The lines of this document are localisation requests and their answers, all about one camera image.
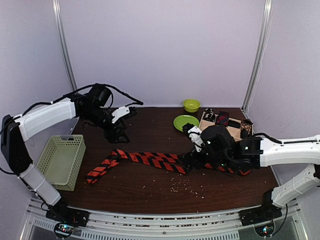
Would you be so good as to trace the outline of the red navy striped tie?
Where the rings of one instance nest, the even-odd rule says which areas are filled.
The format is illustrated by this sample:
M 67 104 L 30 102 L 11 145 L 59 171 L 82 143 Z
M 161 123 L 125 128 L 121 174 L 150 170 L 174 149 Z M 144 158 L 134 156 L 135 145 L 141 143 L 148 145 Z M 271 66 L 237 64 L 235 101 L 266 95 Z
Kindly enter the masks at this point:
M 104 176 L 108 171 L 110 171 L 114 167 L 118 166 L 123 160 L 132 161 L 134 163 L 140 163 L 143 165 L 166 170 L 168 172 L 178 173 L 181 175 L 186 175 L 189 173 L 179 161 L 177 154 L 160 152 L 128 152 L 121 149 L 113 149 L 110 152 L 110 154 L 102 161 L 102 163 L 96 166 L 85 176 L 85 180 L 88 184 L 96 183 L 102 176 Z M 239 176 L 246 176 L 250 173 L 250 170 L 247 167 L 233 167 L 234 171 L 222 172 Z M 200 169 L 217 170 L 215 168 L 212 169 L 207 167 L 203 167 Z

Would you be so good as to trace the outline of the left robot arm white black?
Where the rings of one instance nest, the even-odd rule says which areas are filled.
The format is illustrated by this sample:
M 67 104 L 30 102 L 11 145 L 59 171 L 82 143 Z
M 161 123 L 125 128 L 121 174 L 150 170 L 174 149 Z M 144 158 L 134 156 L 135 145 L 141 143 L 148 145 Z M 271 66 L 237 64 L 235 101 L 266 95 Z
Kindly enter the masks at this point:
M 80 118 L 103 129 L 109 143 L 129 143 L 125 133 L 125 119 L 137 114 L 133 104 L 110 111 L 103 107 L 113 99 L 113 86 L 95 83 L 88 85 L 89 92 L 69 92 L 51 102 L 37 102 L 17 116 L 6 115 L 2 119 L 0 150 L 10 170 L 4 174 L 20 180 L 48 206 L 61 222 L 72 218 L 72 211 L 63 203 L 60 193 L 35 167 L 25 143 L 38 133 L 61 122 Z

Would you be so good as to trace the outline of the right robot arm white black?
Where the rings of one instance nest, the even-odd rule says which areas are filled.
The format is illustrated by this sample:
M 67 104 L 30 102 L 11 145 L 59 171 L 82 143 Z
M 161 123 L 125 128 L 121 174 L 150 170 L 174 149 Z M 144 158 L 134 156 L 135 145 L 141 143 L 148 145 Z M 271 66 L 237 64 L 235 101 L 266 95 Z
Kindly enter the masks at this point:
M 306 164 L 306 168 L 286 183 L 263 195 L 256 210 L 259 220 L 268 220 L 276 208 L 320 185 L 320 137 L 277 140 L 265 133 L 256 133 L 235 141 L 226 127 L 211 125 L 201 130 L 187 123 L 183 132 L 194 148 L 181 157 L 189 168 L 211 167 L 221 172 L 245 176 L 251 169 L 273 165 Z

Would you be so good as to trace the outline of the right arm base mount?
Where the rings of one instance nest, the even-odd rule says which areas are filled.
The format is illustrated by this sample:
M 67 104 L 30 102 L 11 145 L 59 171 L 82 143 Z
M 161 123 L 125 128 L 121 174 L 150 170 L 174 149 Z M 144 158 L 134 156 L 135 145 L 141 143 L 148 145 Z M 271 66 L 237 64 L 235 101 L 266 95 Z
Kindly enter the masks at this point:
M 273 204 L 262 204 L 238 212 L 243 226 L 255 225 L 262 222 L 271 221 L 282 216 L 282 209 Z

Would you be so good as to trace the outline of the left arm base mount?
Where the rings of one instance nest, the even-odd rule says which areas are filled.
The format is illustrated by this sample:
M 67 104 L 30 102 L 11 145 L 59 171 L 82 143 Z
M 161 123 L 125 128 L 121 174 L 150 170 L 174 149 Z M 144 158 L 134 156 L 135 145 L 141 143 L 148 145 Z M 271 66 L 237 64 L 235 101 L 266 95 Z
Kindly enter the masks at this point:
M 55 205 L 48 206 L 45 217 L 57 222 L 63 222 L 75 227 L 86 227 L 90 213 L 68 206 L 68 202 L 61 198 Z

